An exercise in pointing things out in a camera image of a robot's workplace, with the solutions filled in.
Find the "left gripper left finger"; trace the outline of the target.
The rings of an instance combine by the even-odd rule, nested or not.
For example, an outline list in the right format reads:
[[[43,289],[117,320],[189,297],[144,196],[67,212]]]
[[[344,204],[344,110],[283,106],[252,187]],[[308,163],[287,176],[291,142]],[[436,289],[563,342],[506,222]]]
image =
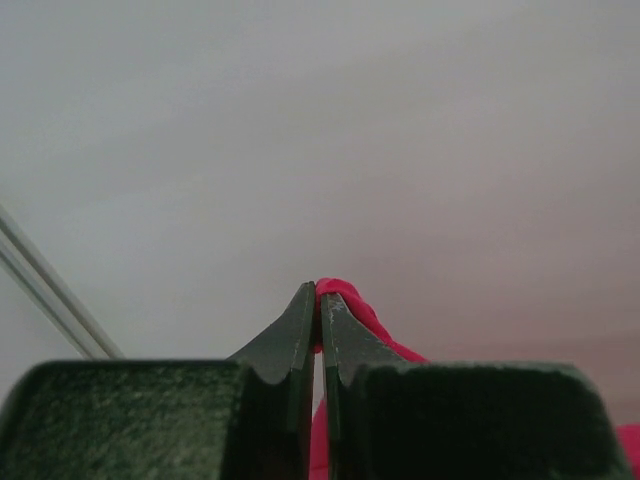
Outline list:
[[[315,286],[223,360],[52,361],[1,411],[5,479],[304,479]]]

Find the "pink t shirt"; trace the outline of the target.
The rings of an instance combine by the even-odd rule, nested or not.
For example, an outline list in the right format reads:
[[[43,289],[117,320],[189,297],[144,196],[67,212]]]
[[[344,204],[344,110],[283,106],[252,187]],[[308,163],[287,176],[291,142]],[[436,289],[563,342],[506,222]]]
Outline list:
[[[321,296],[339,294],[352,315],[379,340],[396,354],[413,363],[428,363],[429,360],[417,352],[395,341],[378,319],[373,308],[364,300],[356,287],[339,278],[321,278],[316,282],[316,307],[320,311]],[[639,478],[639,424],[628,424],[616,429],[627,459],[630,461],[633,475]],[[327,480],[329,478],[328,417],[326,394],[315,408],[310,443],[309,479]]]

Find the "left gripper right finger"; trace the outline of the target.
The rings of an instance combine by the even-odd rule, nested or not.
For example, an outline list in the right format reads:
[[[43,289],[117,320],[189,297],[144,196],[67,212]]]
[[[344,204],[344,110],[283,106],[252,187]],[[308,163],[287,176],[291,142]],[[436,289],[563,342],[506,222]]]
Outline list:
[[[333,479],[629,479],[595,385],[568,364],[413,363],[321,300]]]

